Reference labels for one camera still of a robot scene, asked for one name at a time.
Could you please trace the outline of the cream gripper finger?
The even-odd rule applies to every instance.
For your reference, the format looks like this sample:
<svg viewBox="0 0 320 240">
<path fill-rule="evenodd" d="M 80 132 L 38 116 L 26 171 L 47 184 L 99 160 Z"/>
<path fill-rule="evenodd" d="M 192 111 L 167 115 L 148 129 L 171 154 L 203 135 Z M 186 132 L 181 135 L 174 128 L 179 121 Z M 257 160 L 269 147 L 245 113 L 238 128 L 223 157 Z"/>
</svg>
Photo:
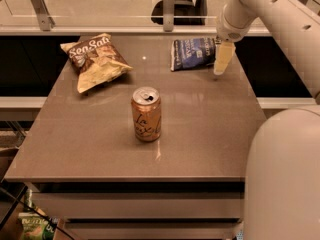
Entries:
<svg viewBox="0 0 320 240">
<path fill-rule="evenodd" d="M 234 54 L 235 44 L 233 42 L 222 41 L 217 45 L 216 60 L 214 63 L 215 75 L 222 75 L 225 72 Z"/>
</svg>

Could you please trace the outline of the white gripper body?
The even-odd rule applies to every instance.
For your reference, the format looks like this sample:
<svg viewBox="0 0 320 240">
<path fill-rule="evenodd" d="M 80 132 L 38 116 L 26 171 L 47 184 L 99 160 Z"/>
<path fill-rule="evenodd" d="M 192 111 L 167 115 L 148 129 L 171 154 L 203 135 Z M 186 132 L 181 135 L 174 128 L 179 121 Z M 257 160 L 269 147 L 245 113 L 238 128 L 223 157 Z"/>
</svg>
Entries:
<svg viewBox="0 0 320 240">
<path fill-rule="evenodd" d="M 250 15 L 241 5 L 225 5 L 217 19 L 217 35 L 223 41 L 238 42 L 250 28 Z"/>
</svg>

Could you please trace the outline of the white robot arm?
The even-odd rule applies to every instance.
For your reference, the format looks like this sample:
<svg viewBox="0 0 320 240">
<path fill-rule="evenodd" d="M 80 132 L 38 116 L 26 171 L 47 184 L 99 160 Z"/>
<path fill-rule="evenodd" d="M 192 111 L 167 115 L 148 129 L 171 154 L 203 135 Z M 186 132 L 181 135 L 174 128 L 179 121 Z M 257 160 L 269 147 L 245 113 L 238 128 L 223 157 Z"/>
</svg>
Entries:
<svg viewBox="0 0 320 240">
<path fill-rule="evenodd" d="M 260 19 L 290 67 L 265 44 L 245 68 L 258 96 L 279 101 L 320 94 L 319 17 L 298 0 L 229 0 L 217 34 L 241 40 Z M 250 146 L 245 171 L 244 240 L 320 240 L 320 106 L 300 103 L 269 117 Z"/>
</svg>

